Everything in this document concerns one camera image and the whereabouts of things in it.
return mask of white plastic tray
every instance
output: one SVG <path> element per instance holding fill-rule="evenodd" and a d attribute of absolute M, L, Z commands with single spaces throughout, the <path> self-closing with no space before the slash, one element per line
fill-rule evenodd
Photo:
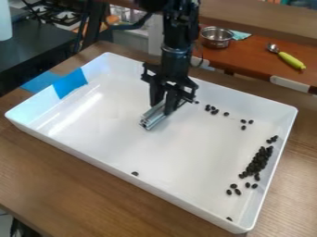
<path fill-rule="evenodd" d="M 200 104 L 186 104 L 145 131 L 138 125 L 149 109 L 141 62 L 104 54 L 82 70 L 88 85 L 62 100 L 50 86 L 6 117 L 38 139 L 232 233 L 253 229 L 298 113 L 294 107 L 195 79 Z M 206 104 L 221 112 L 212 116 Z M 254 124 L 241 131 L 240 119 Z M 275 134 L 280 138 L 259 188 L 246 189 L 245 182 L 253 178 L 237 175 Z M 240 186 L 241 196 L 225 193 L 231 183 Z"/>

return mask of black bean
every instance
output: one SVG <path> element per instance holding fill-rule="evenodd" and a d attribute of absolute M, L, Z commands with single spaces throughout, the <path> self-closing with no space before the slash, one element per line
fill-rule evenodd
<path fill-rule="evenodd" d="M 235 183 L 233 183 L 233 184 L 230 185 L 230 188 L 236 189 L 236 188 L 237 188 L 237 185 L 236 185 Z"/>
<path fill-rule="evenodd" d="M 255 179 L 256 181 L 260 181 L 260 174 L 257 173 L 257 174 L 254 176 L 254 179 Z"/>
<path fill-rule="evenodd" d="M 219 113 L 219 109 L 216 109 L 216 110 L 211 111 L 211 115 L 216 115 L 216 114 L 218 114 L 218 113 Z"/>
<path fill-rule="evenodd" d="M 238 189 L 235 189 L 235 194 L 237 194 L 237 195 L 241 195 L 241 191 L 240 191 L 240 190 L 238 190 Z"/>

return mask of black cable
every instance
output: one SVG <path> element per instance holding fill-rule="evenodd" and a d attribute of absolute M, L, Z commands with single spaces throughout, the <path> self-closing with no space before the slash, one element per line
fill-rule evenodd
<path fill-rule="evenodd" d="M 33 10 L 31 4 L 27 3 L 25 0 L 21 0 L 23 2 L 23 4 L 26 5 L 26 7 L 33 13 L 33 15 L 37 18 L 37 20 L 42 23 L 41 18 L 39 17 L 39 15 L 37 15 L 37 13 Z"/>
<path fill-rule="evenodd" d="M 144 26 L 146 21 L 152 17 L 152 13 L 146 13 L 141 19 L 139 19 L 137 22 L 135 22 L 132 25 L 117 25 L 117 26 L 110 26 L 111 30 L 120 30 L 120 31 L 131 31 L 140 29 Z"/>
<path fill-rule="evenodd" d="M 81 17 L 81 25 L 78 29 L 77 32 L 77 38 L 76 38 L 76 42 L 73 48 L 73 53 L 77 54 L 80 51 L 81 48 L 81 40 L 83 38 L 83 29 L 85 24 L 87 23 L 87 19 L 88 19 L 88 1 L 85 1 L 84 6 L 82 8 L 82 17 Z"/>
<path fill-rule="evenodd" d="M 194 67 L 194 68 L 200 68 L 200 66 L 201 66 L 201 65 L 203 64 L 203 62 L 204 62 L 203 48 L 202 48 L 202 46 L 201 46 L 200 43 L 195 42 L 195 49 L 200 53 L 200 61 L 199 61 L 199 63 L 198 63 L 197 65 L 193 65 L 193 64 L 191 63 L 191 66 Z"/>

